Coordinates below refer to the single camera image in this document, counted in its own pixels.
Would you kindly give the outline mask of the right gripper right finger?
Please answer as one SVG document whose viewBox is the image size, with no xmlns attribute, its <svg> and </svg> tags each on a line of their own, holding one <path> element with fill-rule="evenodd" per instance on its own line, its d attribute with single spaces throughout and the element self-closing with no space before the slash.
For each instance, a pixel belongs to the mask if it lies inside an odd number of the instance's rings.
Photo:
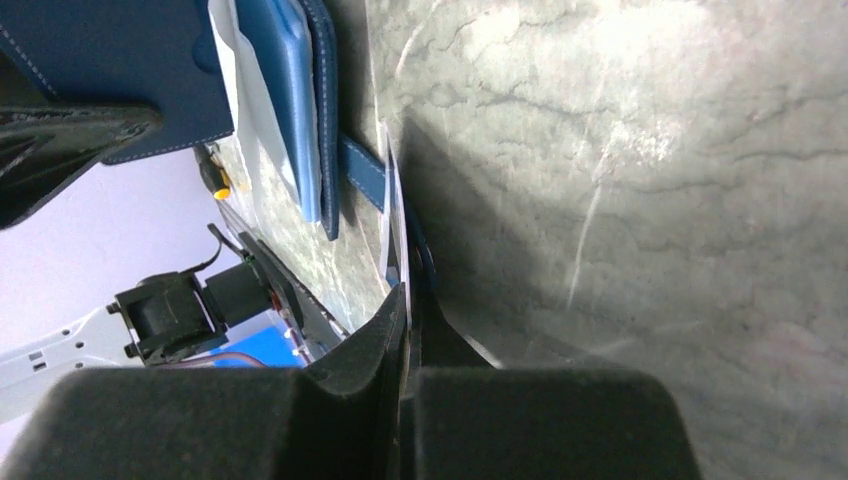
<svg viewBox="0 0 848 480">
<path fill-rule="evenodd" d="M 412 313 L 400 410 L 404 479 L 698 479 L 668 389 L 606 364 L 497 368 L 433 294 Z"/>
</svg>

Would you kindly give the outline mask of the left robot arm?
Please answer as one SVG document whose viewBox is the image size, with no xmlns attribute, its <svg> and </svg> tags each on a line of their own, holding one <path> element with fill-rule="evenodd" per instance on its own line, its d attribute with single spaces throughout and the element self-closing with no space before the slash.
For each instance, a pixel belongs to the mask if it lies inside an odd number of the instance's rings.
<svg viewBox="0 0 848 480">
<path fill-rule="evenodd" d="M 144 105 L 5 105 L 1 109 L 1 224 L 25 219 L 100 159 L 159 130 Z M 91 367 L 188 362 L 222 345 L 229 329 L 272 305 L 259 262 L 205 281 L 198 268 L 158 274 L 81 319 L 1 356 L 1 419 L 32 412 L 63 376 Z"/>
</svg>

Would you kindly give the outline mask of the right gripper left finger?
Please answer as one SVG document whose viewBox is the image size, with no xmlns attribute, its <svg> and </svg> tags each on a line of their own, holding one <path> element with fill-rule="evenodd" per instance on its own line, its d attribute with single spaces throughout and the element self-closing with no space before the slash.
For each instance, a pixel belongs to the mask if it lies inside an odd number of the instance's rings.
<svg viewBox="0 0 848 480">
<path fill-rule="evenodd" d="M 5 479 L 383 479 L 406 290 L 304 368 L 90 368 L 48 393 Z"/>
</svg>

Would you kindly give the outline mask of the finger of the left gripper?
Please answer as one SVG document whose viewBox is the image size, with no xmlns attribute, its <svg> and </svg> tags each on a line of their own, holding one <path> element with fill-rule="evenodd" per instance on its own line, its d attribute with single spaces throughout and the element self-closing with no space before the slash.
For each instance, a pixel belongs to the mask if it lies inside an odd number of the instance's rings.
<svg viewBox="0 0 848 480">
<path fill-rule="evenodd" d="M 1 228 L 28 219 L 95 163 L 162 124 L 145 105 L 3 106 Z"/>
</svg>

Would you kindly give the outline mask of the silver credit card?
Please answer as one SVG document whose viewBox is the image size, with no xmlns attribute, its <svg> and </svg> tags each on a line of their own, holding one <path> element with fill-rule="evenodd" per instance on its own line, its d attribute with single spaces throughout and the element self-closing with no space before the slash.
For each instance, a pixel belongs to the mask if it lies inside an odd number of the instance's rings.
<svg viewBox="0 0 848 480">
<path fill-rule="evenodd" d="M 381 267 L 387 282 L 403 285 L 406 305 L 406 326 L 412 326 L 411 268 L 406 223 L 405 202 L 400 168 L 392 148 L 390 127 L 385 119 L 380 122 L 385 145 L 385 177 L 383 214 L 381 217 Z"/>
</svg>

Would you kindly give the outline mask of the blue leather card holder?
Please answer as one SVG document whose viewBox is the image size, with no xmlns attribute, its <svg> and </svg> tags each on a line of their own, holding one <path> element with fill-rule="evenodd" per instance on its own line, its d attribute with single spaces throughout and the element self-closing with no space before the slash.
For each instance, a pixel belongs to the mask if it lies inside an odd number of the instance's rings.
<svg viewBox="0 0 848 480">
<path fill-rule="evenodd" d="M 145 105 L 162 116 L 111 165 L 234 137 L 268 154 L 304 220 L 339 230 L 342 180 L 383 211 L 385 165 L 338 125 L 321 1 L 5 1 L 5 105 Z"/>
</svg>

